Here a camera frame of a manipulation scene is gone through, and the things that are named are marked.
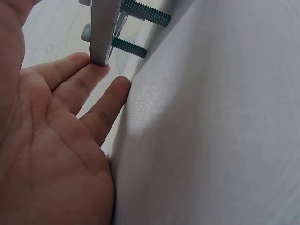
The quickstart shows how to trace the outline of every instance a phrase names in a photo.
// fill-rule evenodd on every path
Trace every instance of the metal plate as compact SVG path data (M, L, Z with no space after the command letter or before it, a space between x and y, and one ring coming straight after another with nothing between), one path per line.
M111 53L111 43L116 31L121 0L92 0L90 22L91 63L106 67ZM126 16L120 22L120 30Z

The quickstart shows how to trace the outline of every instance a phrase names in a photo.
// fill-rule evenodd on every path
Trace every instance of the white surface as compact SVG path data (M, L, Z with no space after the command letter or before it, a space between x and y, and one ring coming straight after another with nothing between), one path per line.
M299 225L300 2L170 6L115 144L115 224Z
M161 0L142 0L145 4L156 4ZM90 23L90 7L83 6L78 0L43 0L32 10L25 26L24 36L26 54L22 67L29 67L38 63L51 62L76 52L89 53L89 43L80 39L84 26ZM142 21L129 18L121 38L135 42L143 25ZM127 67L129 54L120 50L113 51L109 65L109 75L96 87L91 97L87 100L78 117L87 112L102 96L106 88L115 77L123 75L129 79L134 74L135 68ZM131 60L138 62L137 57ZM106 153L111 152L118 121L102 146Z

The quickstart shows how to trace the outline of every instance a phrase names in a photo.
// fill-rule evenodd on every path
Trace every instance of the white panel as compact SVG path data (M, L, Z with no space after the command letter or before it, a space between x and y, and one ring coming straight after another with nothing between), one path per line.
M115 144L115 224L299 225L299 1L172 3Z

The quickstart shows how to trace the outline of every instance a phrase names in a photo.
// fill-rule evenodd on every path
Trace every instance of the finger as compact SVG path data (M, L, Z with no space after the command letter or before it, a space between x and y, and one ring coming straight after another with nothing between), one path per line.
M80 118L81 122L91 131L99 146L103 144L125 104L130 85L127 78L117 77L99 101Z
M96 85L108 74L109 67L88 64L58 86L52 95L72 114L77 115Z
M80 71L90 62L88 54L80 52L69 55L61 60L43 63L30 67L43 76L49 89L53 91L61 83Z

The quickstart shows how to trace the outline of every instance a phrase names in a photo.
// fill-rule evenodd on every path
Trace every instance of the screw thread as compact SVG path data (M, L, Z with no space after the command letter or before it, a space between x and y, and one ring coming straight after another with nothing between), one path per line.
M126 51L133 55L137 55L141 58L145 58L147 54L147 49L134 45L130 42L115 38L112 42L112 46L120 50Z
M160 26L168 26L171 16L167 13L161 12L142 3L133 0L123 0L121 11L126 12L133 17L148 20Z

